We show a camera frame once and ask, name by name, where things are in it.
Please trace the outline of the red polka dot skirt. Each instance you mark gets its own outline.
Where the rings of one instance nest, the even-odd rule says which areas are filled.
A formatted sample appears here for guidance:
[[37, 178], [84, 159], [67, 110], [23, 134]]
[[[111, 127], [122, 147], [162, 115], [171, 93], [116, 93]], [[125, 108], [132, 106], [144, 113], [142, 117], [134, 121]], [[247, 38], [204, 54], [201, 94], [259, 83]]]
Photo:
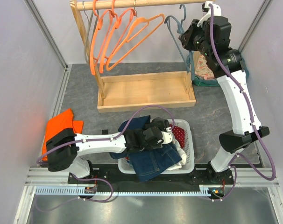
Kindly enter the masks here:
[[178, 141], [180, 147], [184, 149], [185, 147], [185, 130], [179, 126], [174, 126], [172, 133], [175, 136], [175, 139]]

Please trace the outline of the white blouse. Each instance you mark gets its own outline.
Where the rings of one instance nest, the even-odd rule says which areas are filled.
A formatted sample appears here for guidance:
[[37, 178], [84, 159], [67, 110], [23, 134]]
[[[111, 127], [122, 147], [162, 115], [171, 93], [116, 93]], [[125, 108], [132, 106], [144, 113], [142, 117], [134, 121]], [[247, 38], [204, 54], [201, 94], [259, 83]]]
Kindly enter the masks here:
[[177, 140], [173, 140], [173, 144], [178, 152], [178, 154], [180, 155], [181, 157], [181, 161], [172, 165], [171, 167], [169, 167], [167, 170], [168, 171], [172, 171], [172, 170], [179, 170], [181, 169], [185, 164], [186, 164], [186, 161], [187, 161], [187, 154], [186, 152], [181, 148], [179, 142]]

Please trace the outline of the dark denim garment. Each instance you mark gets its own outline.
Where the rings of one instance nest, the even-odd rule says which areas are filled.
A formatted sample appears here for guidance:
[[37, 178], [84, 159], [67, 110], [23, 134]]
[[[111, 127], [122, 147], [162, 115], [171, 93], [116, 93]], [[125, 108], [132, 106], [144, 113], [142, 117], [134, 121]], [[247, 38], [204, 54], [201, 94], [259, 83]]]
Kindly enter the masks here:
[[173, 143], [164, 144], [162, 148], [143, 150], [132, 154], [126, 152], [110, 153], [110, 156], [113, 159], [128, 157], [141, 182], [146, 182], [157, 177], [169, 167], [182, 160]]

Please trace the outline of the orange hanger of grey garment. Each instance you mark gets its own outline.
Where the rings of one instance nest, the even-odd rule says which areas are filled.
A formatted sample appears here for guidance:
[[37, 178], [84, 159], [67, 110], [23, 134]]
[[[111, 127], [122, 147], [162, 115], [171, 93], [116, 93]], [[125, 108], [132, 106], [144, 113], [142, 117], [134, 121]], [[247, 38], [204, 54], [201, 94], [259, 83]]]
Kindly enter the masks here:
[[[130, 11], [129, 23], [126, 26], [125, 31], [121, 35], [120, 39], [118, 40], [118, 42], [117, 42], [116, 46], [114, 47], [113, 51], [111, 52], [111, 54], [108, 57], [106, 57], [106, 50], [108, 49], [110, 40], [111, 40], [115, 30], [121, 25], [122, 17], [129, 11]], [[143, 33], [143, 31], [145, 29], [147, 29], [149, 24], [152, 21], [154, 21], [154, 20], [156, 20], [158, 18], [160, 18], [161, 21], [160, 21], [160, 23], [156, 27], [154, 27], [153, 30], [151, 30], [142, 39], [140, 39], [140, 41], [137, 44], [135, 44], [127, 53], [125, 53], [120, 59], [118, 59], [112, 66], [109, 66], [109, 64], [111, 63], [111, 60], [121, 50], [123, 45], [130, 43], [134, 38], [136, 38], [138, 35]], [[157, 14], [157, 15], [155, 15], [153, 17], [145, 18], [145, 17], [137, 17], [137, 12], [136, 12], [136, 10], [134, 8], [129, 8], [126, 11], [124, 11], [119, 16], [119, 18], [117, 19], [117, 21], [113, 25], [112, 30], [110, 31], [110, 33], [108, 35], [108, 39], [107, 39], [106, 44], [104, 46], [103, 55], [101, 56], [101, 60], [100, 60], [100, 64], [99, 64], [100, 72], [101, 73], [103, 72], [104, 67], [106, 67], [107, 71], [110, 71], [116, 65], [121, 63], [124, 58], [126, 58], [132, 51], [134, 51], [148, 37], [150, 37], [164, 23], [164, 20], [165, 20], [165, 15], [164, 14]]]

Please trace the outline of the orange hanger of floral skirt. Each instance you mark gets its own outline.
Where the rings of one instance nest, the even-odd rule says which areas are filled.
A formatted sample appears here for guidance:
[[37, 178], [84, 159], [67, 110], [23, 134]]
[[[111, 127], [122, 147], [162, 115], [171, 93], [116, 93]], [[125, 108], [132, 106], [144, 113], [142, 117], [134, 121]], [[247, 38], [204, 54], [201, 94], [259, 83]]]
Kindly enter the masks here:
[[[123, 18], [125, 16], [129, 16], [127, 25], [122, 25]], [[105, 42], [103, 54], [100, 59], [99, 63], [99, 71], [100, 73], [103, 73], [104, 71], [104, 66], [109, 63], [109, 60], [112, 59], [113, 54], [115, 53], [117, 47], [120, 45], [121, 41], [124, 39], [124, 35], [127, 33], [127, 30], [129, 26], [131, 25], [133, 19], [136, 17], [136, 10], [133, 9], [132, 7], [126, 9], [121, 13], [121, 15], [116, 19], [116, 22], [114, 23], [113, 27], [111, 28], [111, 31], [108, 35], [108, 38]], [[117, 42], [115, 43], [115, 46], [112, 48], [110, 52], [108, 52], [108, 48], [111, 45], [111, 42], [113, 40], [113, 36], [116, 30], [119, 28], [123, 28], [123, 31], [120, 33]]]

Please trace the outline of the orange hanger of blouse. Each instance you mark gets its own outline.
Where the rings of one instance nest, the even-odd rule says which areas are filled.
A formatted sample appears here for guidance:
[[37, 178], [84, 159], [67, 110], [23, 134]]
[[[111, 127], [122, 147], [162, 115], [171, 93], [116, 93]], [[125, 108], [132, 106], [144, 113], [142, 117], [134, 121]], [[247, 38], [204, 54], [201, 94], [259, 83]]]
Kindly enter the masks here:
[[[99, 13], [96, 12], [96, 0], [93, 1], [93, 14], [96, 16], [98, 19], [96, 22], [96, 27], [93, 33], [92, 41], [91, 41], [91, 48], [90, 48], [90, 69], [91, 73], [95, 76], [96, 75], [96, 67], [98, 64], [98, 61], [100, 59], [100, 56], [102, 54], [104, 44], [107, 40], [109, 31], [112, 26], [112, 22], [115, 18], [115, 14], [111, 9], [107, 9], [101, 16]], [[109, 19], [109, 25], [106, 31], [106, 35], [104, 39], [100, 42], [100, 39], [97, 37], [99, 34], [99, 31], [102, 30], [103, 28], [103, 23], [104, 23], [104, 17], [107, 15]]]

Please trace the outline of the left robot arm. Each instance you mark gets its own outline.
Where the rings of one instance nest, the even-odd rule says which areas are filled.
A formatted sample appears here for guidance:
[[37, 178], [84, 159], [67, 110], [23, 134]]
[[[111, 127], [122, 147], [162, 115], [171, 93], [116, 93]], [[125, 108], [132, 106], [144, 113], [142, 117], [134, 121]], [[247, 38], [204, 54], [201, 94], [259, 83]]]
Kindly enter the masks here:
[[106, 135], [85, 135], [66, 127], [46, 141], [47, 165], [50, 172], [68, 171], [83, 183], [91, 183], [95, 173], [91, 163], [82, 157], [88, 154], [134, 154], [160, 149], [173, 140], [168, 120], [150, 116], [125, 121], [119, 131]]

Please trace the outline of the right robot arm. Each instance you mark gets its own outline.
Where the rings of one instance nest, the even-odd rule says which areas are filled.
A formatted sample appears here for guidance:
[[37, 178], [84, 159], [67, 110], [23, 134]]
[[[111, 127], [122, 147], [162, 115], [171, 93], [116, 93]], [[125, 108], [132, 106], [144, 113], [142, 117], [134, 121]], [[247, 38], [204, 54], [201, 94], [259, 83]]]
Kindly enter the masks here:
[[246, 66], [241, 53], [229, 46], [231, 24], [223, 16], [204, 22], [194, 19], [180, 35], [184, 49], [198, 51], [222, 88], [232, 119], [232, 130], [220, 134], [220, 149], [208, 163], [206, 178], [218, 183], [233, 159], [257, 140], [270, 134], [258, 120], [248, 93]]

